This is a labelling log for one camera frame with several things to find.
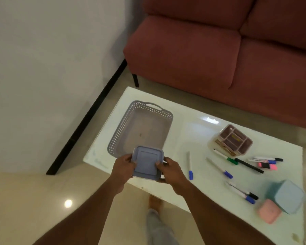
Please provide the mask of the dark red fabric sofa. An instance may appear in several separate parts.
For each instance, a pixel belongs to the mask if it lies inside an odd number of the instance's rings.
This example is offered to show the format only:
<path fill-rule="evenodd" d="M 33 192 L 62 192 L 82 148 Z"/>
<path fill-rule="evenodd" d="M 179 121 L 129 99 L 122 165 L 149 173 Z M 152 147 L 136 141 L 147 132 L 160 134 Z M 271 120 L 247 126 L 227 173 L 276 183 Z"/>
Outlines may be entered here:
<path fill-rule="evenodd" d="M 306 128 L 306 0 L 143 0 L 131 73 Z"/>

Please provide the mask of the thin black pen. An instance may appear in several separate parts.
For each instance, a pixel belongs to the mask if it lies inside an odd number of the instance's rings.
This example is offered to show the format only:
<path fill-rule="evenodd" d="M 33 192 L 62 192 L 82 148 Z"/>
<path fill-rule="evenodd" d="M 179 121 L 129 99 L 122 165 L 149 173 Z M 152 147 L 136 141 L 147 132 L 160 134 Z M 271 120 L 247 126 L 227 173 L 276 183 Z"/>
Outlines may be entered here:
<path fill-rule="evenodd" d="M 255 166 L 253 166 L 253 165 L 251 165 L 251 164 L 249 164 L 249 163 L 247 163 L 247 162 L 245 162 L 245 161 L 242 161 L 242 160 L 240 160 L 240 159 L 238 159 L 238 158 L 235 158 L 234 159 L 237 163 L 240 163 L 240 164 L 242 164 L 242 165 L 244 165 L 244 166 L 246 166 L 246 167 L 248 167 L 248 168 L 250 168 L 250 169 L 252 169 L 252 170 L 255 170 L 255 171 L 257 171 L 258 173 L 264 173 L 264 171 L 263 170 L 261 170 L 260 168 L 257 168 L 257 167 L 255 167 Z"/>

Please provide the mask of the white marker black cap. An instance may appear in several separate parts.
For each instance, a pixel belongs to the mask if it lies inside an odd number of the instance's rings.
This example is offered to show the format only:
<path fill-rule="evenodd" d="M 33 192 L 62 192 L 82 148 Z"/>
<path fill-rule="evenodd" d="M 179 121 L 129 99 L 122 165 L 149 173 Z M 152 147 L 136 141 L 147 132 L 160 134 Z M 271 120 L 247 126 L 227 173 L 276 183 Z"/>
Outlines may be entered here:
<path fill-rule="evenodd" d="M 255 194 L 253 194 L 252 192 L 250 192 L 250 191 L 248 191 L 246 189 L 240 189 L 238 186 L 236 186 L 236 184 L 234 182 L 227 181 L 227 184 L 229 186 L 231 186 L 232 188 L 236 189 L 237 191 L 241 192 L 245 196 L 249 196 L 254 201 L 257 201 L 259 199 L 259 197 L 257 195 L 255 195 Z"/>
<path fill-rule="evenodd" d="M 253 159 L 268 160 L 268 161 L 278 161 L 278 162 L 283 162 L 283 161 L 284 161 L 284 159 L 282 159 L 282 158 L 276 158 L 276 157 L 261 157 L 261 156 L 255 156 Z"/>

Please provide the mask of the white marker blue cap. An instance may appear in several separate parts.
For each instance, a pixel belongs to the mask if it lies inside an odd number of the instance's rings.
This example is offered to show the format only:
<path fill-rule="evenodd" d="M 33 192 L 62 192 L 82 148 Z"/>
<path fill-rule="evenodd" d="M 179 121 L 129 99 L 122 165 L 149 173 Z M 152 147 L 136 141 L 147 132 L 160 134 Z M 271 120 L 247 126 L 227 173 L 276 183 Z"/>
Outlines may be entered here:
<path fill-rule="evenodd" d="M 253 199 L 252 197 L 250 197 L 249 195 L 241 192 L 240 190 L 238 190 L 237 188 L 235 188 L 234 186 L 230 185 L 228 182 L 225 182 L 226 186 L 235 194 L 237 194 L 238 196 L 244 198 L 247 202 L 251 203 L 251 204 L 255 204 L 256 201 L 255 199 Z"/>
<path fill-rule="evenodd" d="M 214 167 L 216 167 L 223 175 L 225 175 L 226 178 L 233 179 L 233 175 L 226 171 L 224 168 L 222 168 L 219 164 L 215 163 L 209 158 L 206 158 L 206 160 L 210 162 Z"/>
<path fill-rule="evenodd" d="M 192 170 L 192 156 L 191 152 L 188 151 L 188 172 L 189 172 L 189 180 L 193 180 L 193 170 Z"/>
<path fill-rule="evenodd" d="M 269 164 L 274 164 L 274 165 L 277 163 L 277 161 L 275 161 L 275 160 L 257 159 L 257 158 L 249 158 L 248 161 L 250 161 L 250 162 L 269 163 Z"/>

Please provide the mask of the pink highlighter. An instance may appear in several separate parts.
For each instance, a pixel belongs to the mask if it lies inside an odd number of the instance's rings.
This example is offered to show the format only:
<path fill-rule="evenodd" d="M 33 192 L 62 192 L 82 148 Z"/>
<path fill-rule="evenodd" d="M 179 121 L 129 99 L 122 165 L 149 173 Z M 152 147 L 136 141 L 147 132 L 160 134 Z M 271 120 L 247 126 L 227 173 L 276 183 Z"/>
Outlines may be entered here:
<path fill-rule="evenodd" d="M 258 167 L 261 169 L 268 169 L 268 170 L 278 170 L 275 164 L 270 164 L 267 162 L 258 162 Z"/>

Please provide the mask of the person's grey trouser leg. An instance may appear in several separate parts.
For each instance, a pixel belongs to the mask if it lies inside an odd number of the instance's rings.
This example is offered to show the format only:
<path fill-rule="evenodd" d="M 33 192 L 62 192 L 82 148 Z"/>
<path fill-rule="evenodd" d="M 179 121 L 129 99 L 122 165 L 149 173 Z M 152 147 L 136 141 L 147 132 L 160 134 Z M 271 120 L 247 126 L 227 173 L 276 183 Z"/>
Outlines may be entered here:
<path fill-rule="evenodd" d="M 154 209 L 148 209 L 146 215 L 146 237 L 148 245 L 179 245 L 173 230 L 167 226 Z"/>

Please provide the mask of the person's left hand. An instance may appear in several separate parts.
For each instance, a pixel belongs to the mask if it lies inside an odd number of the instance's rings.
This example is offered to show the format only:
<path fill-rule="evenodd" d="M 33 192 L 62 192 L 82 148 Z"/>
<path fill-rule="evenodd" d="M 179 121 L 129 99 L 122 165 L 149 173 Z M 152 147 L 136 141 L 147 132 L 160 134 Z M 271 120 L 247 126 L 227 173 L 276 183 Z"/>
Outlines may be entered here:
<path fill-rule="evenodd" d="M 132 161 L 132 154 L 123 155 L 115 160 L 109 182 L 115 194 L 119 194 L 126 182 L 132 178 L 134 169 L 129 169 L 126 165 L 127 162 Z"/>

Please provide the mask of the white marker green cap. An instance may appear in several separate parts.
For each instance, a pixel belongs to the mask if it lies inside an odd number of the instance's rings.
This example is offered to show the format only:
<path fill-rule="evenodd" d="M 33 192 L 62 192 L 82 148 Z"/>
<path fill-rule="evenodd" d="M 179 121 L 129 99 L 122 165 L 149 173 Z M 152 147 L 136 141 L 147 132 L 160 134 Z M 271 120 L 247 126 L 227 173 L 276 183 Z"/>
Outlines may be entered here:
<path fill-rule="evenodd" d="M 234 165 L 238 165 L 238 162 L 224 154 L 222 154 L 221 152 L 217 151 L 216 149 L 213 149 L 213 152 L 216 153 L 217 155 L 219 155 L 220 157 L 226 159 L 227 161 L 231 162 Z"/>

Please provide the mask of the person's left forearm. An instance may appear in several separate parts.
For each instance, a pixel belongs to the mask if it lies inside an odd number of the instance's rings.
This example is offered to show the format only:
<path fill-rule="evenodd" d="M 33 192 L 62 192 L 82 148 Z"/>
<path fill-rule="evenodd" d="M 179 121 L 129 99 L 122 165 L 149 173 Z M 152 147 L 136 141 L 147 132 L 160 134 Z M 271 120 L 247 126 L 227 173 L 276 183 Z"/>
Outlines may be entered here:
<path fill-rule="evenodd" d="M 98 245 L 112 202 L 124 184 L 108 178 L 78 209 L 33 245 Z"/>

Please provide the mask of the grey perforated plastic basket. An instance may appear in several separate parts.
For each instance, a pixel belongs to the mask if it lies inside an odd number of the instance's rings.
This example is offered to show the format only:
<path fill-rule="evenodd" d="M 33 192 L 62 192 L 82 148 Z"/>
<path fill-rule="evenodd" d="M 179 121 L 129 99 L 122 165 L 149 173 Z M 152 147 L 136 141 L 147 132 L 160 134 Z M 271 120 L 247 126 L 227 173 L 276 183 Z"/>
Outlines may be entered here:
<path fill-rule="evenodd" d="M 173 121 L 172 112 L 157 104 L 135 100 L 122 117 L 107 151 L 118 158 L 137 146 L 163 149 Z"/>

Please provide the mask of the small pink box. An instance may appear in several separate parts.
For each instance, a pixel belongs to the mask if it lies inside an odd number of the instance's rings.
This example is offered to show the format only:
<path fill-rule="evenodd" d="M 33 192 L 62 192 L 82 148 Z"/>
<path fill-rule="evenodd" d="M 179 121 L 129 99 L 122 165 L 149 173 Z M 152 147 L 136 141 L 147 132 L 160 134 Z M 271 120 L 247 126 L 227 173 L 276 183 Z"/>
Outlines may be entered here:
<path fill-rule="evenodd" d="M 267 224 L 273 224 L 281 216 L 282 210 L 272 200 L 266 199 L 257 214 Z"/>

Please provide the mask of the black baseboard strip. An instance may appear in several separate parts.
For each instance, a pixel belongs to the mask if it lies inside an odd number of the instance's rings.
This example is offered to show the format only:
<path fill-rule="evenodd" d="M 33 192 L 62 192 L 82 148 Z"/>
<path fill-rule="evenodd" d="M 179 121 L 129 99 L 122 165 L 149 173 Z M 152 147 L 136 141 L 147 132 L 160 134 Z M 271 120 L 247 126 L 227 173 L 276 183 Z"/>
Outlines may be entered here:
<path fill-rule="evenodd" d="M 76 145 L 77 141 L 85 131 L 86 127 L 98 111 L 99 107 L 102 105 L 103 101 L 106 99 L 107 95 L 111 91 L 111 89 L 116 84 L 117 80 L 127 67 L 126 59 L 124 59 L 121 63 L 121 65 L 118 67 L 117 71 L 114 73 L 114 75 L 110 78 L 106 86 L 103 88 L 102 92 L 99 94 L 98 98 L 94 101 L 93 105 L 90 107 L 89 111 L 86 113 L 76 130 L 73 132 L 72 136 L 69 138 L 61 152 L 58 154 L 56 159 L 53 161 L 52 165 L 46 172 L 46 175 L 56 175 L 59 171 L 60 167 Z"/>

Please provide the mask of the blue-grey square plastic container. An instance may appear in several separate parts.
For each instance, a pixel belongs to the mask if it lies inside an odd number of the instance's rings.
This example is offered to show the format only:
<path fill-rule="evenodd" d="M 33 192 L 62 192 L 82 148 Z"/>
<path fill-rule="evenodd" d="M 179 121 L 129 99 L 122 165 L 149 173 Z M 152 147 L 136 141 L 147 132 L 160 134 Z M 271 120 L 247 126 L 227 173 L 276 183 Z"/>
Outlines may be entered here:
<path fill-rule="evenodd" d="M 161 149 L 137 146 L 131 158 L 131 161 L 136 163 L 132 177 L 153 181 L 160 180 L 162 172 L 156 167 L 156 162 L 163 163 L 163 158 L 164 152 Z"/>

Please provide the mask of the person's right forearm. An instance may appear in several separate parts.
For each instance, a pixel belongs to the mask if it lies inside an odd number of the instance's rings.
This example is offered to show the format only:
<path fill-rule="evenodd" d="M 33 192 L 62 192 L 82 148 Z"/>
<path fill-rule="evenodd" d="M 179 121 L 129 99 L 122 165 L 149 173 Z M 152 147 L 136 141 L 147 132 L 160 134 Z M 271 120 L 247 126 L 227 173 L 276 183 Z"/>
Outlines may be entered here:
<path fill-rule="evenodd" d="M 205 244 L 275 245 L 257 229 L 216 204 L 189 181 L 171 185 L 184 198 Z"/>

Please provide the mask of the light blue square container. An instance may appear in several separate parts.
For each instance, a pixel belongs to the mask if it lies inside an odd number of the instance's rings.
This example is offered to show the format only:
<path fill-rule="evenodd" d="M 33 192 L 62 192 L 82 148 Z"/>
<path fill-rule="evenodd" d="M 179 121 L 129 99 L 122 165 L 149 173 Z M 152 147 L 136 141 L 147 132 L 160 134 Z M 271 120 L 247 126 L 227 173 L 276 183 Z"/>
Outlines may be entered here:
<path fill-rule="evenodd" d="M 306 193 L 290 180 L 271 183 L 265 198 L 273 201 L 283 212 L 295 214 L 306 201 Z"/>

